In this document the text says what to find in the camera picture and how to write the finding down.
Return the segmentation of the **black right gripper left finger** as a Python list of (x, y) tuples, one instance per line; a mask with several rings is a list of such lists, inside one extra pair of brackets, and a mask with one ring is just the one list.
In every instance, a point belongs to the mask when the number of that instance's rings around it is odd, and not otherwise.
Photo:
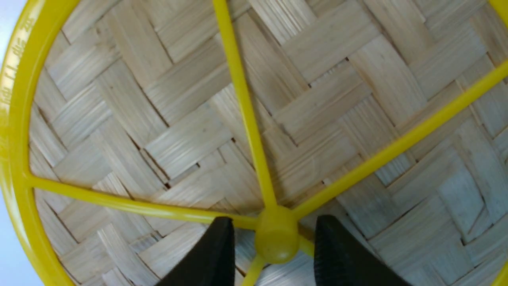
[(229, 217), (217, 217), (187, 255), (158, 286), (233, 286), (235, 230)]

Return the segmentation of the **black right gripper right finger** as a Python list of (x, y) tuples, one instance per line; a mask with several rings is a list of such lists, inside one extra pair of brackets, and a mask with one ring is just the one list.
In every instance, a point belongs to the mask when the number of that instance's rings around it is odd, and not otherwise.
[(332, 215), (316, 220), (314, 277), (317, 286), (408, 286)]

